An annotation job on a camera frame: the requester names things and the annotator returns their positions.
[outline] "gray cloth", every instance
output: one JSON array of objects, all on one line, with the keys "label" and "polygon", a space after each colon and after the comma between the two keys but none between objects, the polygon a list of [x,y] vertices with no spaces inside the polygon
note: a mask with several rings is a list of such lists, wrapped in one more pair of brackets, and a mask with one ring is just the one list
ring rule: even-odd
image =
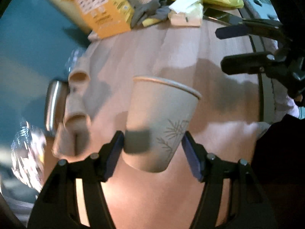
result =
[{"label": "gray cloth", "polygon": [[135,25],[140,25],[147,18],[166,20],[169,7],[166,5],[167,0],[152,0],[149,3],[143,4],[135,9],[132,17],[131,28]]}]

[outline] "bolt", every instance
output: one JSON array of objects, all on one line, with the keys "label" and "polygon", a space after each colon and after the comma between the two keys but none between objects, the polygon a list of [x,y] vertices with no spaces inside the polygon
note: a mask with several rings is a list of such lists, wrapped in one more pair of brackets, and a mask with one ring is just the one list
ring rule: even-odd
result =
[{"label": "bolt", "polygon": [[67,160],[65,160],[65,159],[61,159],[61,160],[58,161],[58,164],[60,166],[64,166],[66,163],[67,163]]},{"label": "bolt", "polygon": [[245,159],[243,159],[243,158],[241,158],[241,159],[239,160],[239,163],[240,163],[241,165],[244,165],[244,166],[246,166],[246,165],[248,164],[248,162],[247,162]]},{"label": "bolt", "polygon": [[267,59],[269,59],[269,60],[274,60],[274,56],[273,56],[272,54],[268,54],[268,55],[267,55]]},{"label": "bolt", "polygon": [[214,153],[208,153],[206,155],[206,157],[209,159],[209,160],[214,160],[216,158],[215,154]]},{"label": "bolt", "polygon": [[93,159],[93,160],[95,160],[95,159],[98,159],[99,158],[99,154],[98,153],[92,153],[91,155],[90,155],[90,158],[91,159]]}]

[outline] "orange box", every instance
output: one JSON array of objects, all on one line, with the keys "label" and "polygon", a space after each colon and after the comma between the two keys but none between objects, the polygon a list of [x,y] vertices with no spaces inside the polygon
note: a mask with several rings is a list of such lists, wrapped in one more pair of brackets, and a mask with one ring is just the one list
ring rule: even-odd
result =
[{"label": "orange box", "polygon": [[127,0],[70,0],[82,18],[103,39],[130,31],[134,10]]}]

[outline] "cylindrical cup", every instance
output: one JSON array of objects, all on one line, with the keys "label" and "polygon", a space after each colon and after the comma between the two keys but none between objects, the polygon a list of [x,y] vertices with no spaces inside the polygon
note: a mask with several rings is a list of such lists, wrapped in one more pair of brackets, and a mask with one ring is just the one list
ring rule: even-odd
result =
[{"label": "cylindrical cup", "polygon": [[75,134],[88,130],[90,117],[86,113],[82,98],[77,93],[70,93],[67,96],[63,123],[67,130]]},{"label": "cylindrical cup", "polygon": [[183,84],[135,76],[122,153],[124,161],[139,170],[164,171],[200,98],[198,91]]},{"label": "cylindrical cup", "polygon": [[79,86],[90,81],[90,59],[79,57],[77,63],[69,74],[69,85]]},{"label": "cylindrical cup", "polygon": [[75,156],[76,135],[68,131],[63,123],[59,123],[53,144],[53,155],[57,158]]}]

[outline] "table surface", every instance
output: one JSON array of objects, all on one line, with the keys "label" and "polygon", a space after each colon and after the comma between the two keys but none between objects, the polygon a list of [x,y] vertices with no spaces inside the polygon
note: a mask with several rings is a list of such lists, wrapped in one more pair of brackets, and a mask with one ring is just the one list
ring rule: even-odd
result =
[{"label": "table surface", "polygon": [[[238,10],[230,11],[239,15]],[[219,40],[221,25],[203,21],[201,28],[174,28],[169,22],[133,30],[92,43],[91,82],[80,93],[91,117],[90,142],[83,159],[125,130],[134,75],[154,75],[195,88],[202,94],[189,131],[196,142],[220,158],[251,160],[259,117],[257,75],[227,76],[224,56],[252,52],[249,37]],[[120,157],[114,175],[103,183],[110,213],[118,229],[187,229],[201,197],[202,183],[192,176],[178,147],[162,173],[145,173]],[[81,186],[77,186],[78,195]],[[218,223],[224,221],[229,183],[224,184]],[[81,221],[87,224],[80,198]]]}]

